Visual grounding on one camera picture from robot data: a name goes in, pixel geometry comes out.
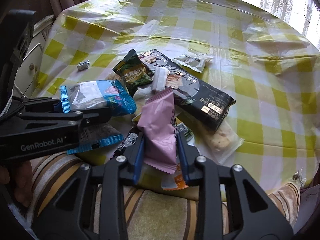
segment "human hand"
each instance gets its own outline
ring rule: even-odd
[[[32,167],[31,162],[26,161],[12,170],[14,181],[16,182],[16,188],[14,189],[14,197],[16,200],[25,207],[29,206],[31,202],[31,179],[32,179]],[[0,166],[0,184],[8,184],[10,176],[8,170]]]

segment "lace curtain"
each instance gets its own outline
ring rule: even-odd
[[[244,0],[279,17],[320,49],[320,13],[313,0]]]

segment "tablecloth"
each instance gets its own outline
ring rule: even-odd
[[[131,48],[170,58],[188,49],[212,55],[198,77],[236,100],[227,121],[245,139],[225,165],[243,165],[267,192],[301,168],[313,178],[320,54],[292,27],[240,0],[90,0],[54,22],[33,95],[59,97],[60,85],[103,80]],[[83,60],[91,66],[79,72]],[[127,132],[123,120],[116,122]],[[201,138],[197,144],[209,154]]]

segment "pink snack package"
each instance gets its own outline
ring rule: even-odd
[[[146,139],[144,162],[169,174],[177,167],[174,125],[173,91],[169,87],[146,102],[138,122]]]

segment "black snack package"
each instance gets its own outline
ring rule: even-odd
[[[170,71],[166,87],[172,87],[175,104],[214,131],[236,102],[225,92],[190,75],[156,49],[140,54],[139,58],[151,71],[156,66],[166,67]]]
[[[118,157],[119,155],[122,155],[127,147],[134,145],[137,141],[139,133],[140,133],[140,130],[138,128],[132,127],[130,129],[127,137],[118,146],[118,148],[116,149],[116,151],[111,159]]]
[[[113,68],[113,71],[122,77],[130,96],[134,95],[139,86],[152,83],[152,79],[147,74],[146,66],[140,61],[134,49],[131,49],[124,56]]]

